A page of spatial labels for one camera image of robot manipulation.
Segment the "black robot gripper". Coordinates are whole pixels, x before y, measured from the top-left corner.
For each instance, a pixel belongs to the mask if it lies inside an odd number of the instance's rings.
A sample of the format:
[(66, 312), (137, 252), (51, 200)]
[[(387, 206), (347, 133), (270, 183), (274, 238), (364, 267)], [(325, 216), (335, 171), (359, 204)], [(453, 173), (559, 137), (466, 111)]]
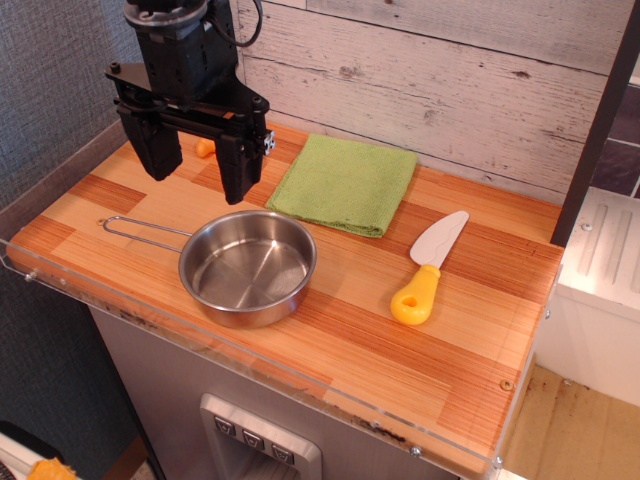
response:
[(225, 133), (215, 140), (218, 167), (226, 202), (240, 203), (260, 181), (262, 153), (275, 146), (268, 102), (236, 76), (239, 49), (254, 41), (236, 39), (227, 1), (128, 1), (124, 17), (142, 60), (114, 62), (106, 75), (144, 170), (162, 181), (181, 165), (178, 131)]

